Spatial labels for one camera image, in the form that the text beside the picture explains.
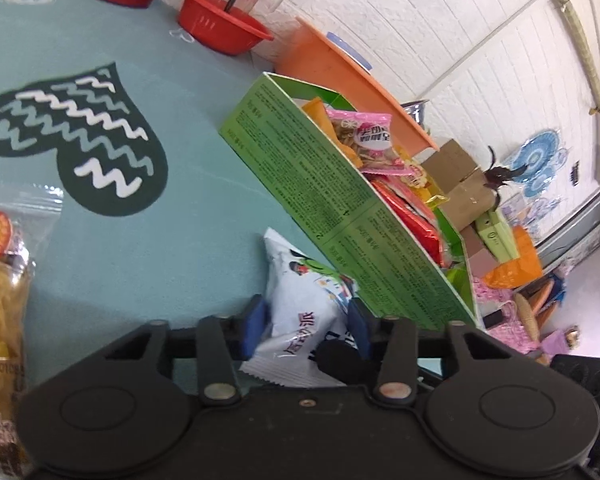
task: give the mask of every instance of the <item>teal zigzag line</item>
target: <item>teal zigzag line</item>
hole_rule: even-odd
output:
[[[129,108],[122,101],[114,103],[110,96],[103,94],[98,97],[93,90],[78,90],[76,83],[62,83],[57,85],[51,85],[53,91],[66,90],[67,95],[81,95],[87,98],[87,102],[91,104],[104,103],[107,105],[107,110],[113,112],[115,110],[122,110],[125,114],[131,113]]]
[[[27,116],[24,119],[25,126],[32,127],[42,125],[40,132],[44,136],[62,133],[62,138],[66,140],[66,142],[72,142],[72,140],[79,139],[80,149],[83,153],[90,152],[93,148],[101,144],[107,150],[107,155],[109,156],[110,160],[115,160],[116,158],[125,155],[126,159],[129,161],[129,165],[132,168],[146,168],[147,175],[152,176],[154,174],[154,164],[151,162],[151,159],[148,156],[144,156],[138,160],[136,158],[136,154],[127,145],[122,146],[121,148],[114,148],[111,141],[105,136],[99,136],[93,140],[89,140],[87,130],[84,128],[79,128],[72,132],[69,123],[66,121],[62,124],[54,126],[50,115],[44,114],[42,116],[38,116],[38,112],[35,107],[27,106],[23,108],[22,102],[19,100],[11,101],[0,108],[0,112],[6,111],[10,111],[11,115],[14,117]]]
[[[11,123],[7,119],[0,120],[0,140],[11,141],[11,149],[20,152],[29,146],[33,146],[37,139],[20,140],[20,129],[17,127],[11,128]]]

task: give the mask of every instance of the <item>white snack package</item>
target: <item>white snack package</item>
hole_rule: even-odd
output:
[[[312,260],[269,228],[264,235],[269,258],[265,300],[271,313],[270,333],[240,370],[281,386],[342,386],[318,370],[312,359],[326,338],[347,334],[347,306],[355,282]]]

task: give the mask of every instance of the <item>heart pattern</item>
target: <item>heart pattern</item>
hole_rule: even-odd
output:
[[[0,156],[56,150],[76,202],[105,216],[149,207],[164,190],[160,140],[126,93],[115,63],[0,94]]]

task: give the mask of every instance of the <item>orange plastic bin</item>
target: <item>orange plastic bin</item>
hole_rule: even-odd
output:
[[[411,156],[426,148],[438,149],[431,137],[378,81],[313,25],[302,18],[296,20],[301,27],[290,49],[276,63],[277,73],[333,89],[361,112],[390,113],[394,142]]]

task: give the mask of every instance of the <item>screw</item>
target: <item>screw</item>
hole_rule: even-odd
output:
[[[411,395],[411,387],[404,383],[384,383],[378,391],[387,399],[406,399]]]
[[[205,396],[211,400],[228,400],[235,394],[235,387],[227,383],[211,383],[205,386]]]

